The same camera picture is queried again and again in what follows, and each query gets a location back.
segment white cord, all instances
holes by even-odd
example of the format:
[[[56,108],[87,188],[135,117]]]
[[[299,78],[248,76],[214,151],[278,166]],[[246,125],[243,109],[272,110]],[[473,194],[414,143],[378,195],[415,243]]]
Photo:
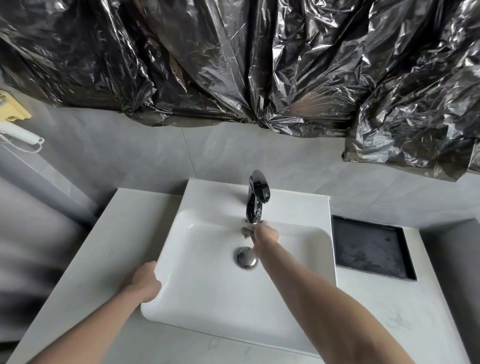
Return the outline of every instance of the white cord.
[[[10,144],[15,149],[21,150],[22,152],[25,152],[25,153],[38,153],[40,150],[42,150],[42,144],[45,141],[44,138],[40,138],[40,140],[38,141],[38,149],[35,151],[31,151],[31,150],[25,150],[23,148],[20,148],[19,146],[16,146],[5,135],[3,135],[2,132],[0,132],[0,138],[4,140],[4,142],[0,142],[0,144]]]

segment rectangular sink basin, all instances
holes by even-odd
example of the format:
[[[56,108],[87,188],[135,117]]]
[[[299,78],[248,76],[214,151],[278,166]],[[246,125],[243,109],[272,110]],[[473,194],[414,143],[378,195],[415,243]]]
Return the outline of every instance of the rectangular sink basin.
[[[142,304],[149,320],[227,339],[318,356],[261,262],[241,268],[235,252],[247,186],[189,180],[155,269],[163,287]],[[271,190],[262,218],[301,264],[336,285],[328,197]]]

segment forearm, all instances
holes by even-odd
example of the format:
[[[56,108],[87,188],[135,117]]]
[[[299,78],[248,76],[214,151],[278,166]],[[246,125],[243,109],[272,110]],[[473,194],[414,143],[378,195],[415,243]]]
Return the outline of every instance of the forearm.
[[[46,347],[29,364],[97,364],[141,298],[126,288]]]
[[[263,244],[259,257],[327,364],[413,363],[367,309],[300,265],[281,245]]]

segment drain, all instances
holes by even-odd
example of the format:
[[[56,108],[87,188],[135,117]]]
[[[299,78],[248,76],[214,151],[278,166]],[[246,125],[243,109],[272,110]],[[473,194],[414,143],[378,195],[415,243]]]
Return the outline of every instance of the drain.
[[[235,260],[243,269],[253,268],[258,263],[258,258],[253,252],[253,249],[247,246],[243,246],[236,250]]]

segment black tray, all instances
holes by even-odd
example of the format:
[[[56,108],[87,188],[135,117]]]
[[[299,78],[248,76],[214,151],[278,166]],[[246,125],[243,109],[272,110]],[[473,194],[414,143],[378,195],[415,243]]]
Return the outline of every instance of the black tray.
[[[417,280],[403,229],[332,216],[336,264],[384,276]]]

